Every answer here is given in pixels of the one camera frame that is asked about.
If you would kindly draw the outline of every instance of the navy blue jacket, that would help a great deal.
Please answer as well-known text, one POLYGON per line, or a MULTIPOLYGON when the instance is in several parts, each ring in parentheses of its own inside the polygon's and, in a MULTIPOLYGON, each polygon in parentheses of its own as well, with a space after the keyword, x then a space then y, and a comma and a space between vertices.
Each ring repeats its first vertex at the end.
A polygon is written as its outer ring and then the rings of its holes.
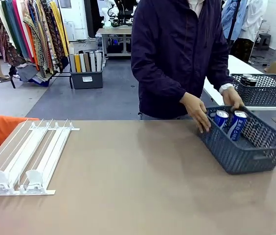
POLYGON ((214 88, 230 83, 221 3, 205 0, 200 16, 187 0, 141 0, 132 31, 132 71, 139 109, 155 118, 187 114, 185 92, 200 97, 205 77, 214 88))

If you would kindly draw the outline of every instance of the hand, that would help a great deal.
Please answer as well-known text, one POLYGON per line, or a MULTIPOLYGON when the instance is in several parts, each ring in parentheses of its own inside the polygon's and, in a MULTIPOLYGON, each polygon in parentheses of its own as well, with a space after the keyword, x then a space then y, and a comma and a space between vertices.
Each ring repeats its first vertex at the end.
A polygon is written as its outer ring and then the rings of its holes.
POLYGON ((211 123, 205 114, 207 112, 204 103, 192 94, 185 93, 180 100, 189 113, 190 116, 195 120, 201 133, 203 133, 203 127, 208 132, 211 128, 211 123))
POLYGON ((228 87, 223 91, 222 96, 224 104, 233 106, 233 109, 238 109, 240 106, 245 106, 234 87, 228 87))

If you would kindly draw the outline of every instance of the plastic basket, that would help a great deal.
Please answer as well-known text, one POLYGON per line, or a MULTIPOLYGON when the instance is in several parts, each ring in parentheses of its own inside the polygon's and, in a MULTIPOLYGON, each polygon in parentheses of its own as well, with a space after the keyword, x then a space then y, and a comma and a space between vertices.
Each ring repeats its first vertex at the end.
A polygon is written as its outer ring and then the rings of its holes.
POLYGON ((276 107, 276 74, 252 74, 258 79, 255 87, 240 83, 242 74, 232 74, 233 85, 246 106, 276 107))
POLYGON ((238 141, 232 141, 227 132, 233 116, 229 106, 207 108, 211 122, 208 133, 199 134, 207 148, 229 174, 245 174, 273 170, 276 166, 276 130, 259 119, 245 107, 246 124, 238 141), (217 110, 228 112, 230 118, 221 128, 213 121, 217 110))

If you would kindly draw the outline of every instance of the tabletop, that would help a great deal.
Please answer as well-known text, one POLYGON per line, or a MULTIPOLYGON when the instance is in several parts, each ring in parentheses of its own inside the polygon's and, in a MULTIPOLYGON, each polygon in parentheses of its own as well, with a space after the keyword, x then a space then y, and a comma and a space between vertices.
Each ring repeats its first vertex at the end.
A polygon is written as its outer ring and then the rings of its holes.
POLYGON ((0 196, 0 234, 276 234, 276 169, 228 175, 193 121, 73 123, 55 195, 0 196))
MULTIPOLYGON (((230 73, 254 73, 262 74, 259 70, 253 68, 252 66, 246 64, 245 62, 239 60, 238 58, 230 55, 228 60, 228 68, 230 73)), ((213 85, 205 79, 204 91, 217 103, 217 105, 224 105, 223 97, 221 94, 213 88, 213 85)), ((276 107, 257 107, 257 106, 248 106, 249 110, 253 111, 273 111, 276 110, 276 107)))
POLYGON ((100 34, 132 34, 132 27, 111 27, 111 28, 100 28, 97 33, 100 34))

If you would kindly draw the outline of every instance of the black can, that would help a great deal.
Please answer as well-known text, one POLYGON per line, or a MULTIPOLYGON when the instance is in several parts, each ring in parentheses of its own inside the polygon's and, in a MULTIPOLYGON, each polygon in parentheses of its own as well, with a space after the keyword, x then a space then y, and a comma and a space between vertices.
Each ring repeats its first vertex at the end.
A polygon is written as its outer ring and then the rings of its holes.
POLYGON ((240 83, 246 87, 255 87, 258 79, 250 74, 243 74, 240 83))

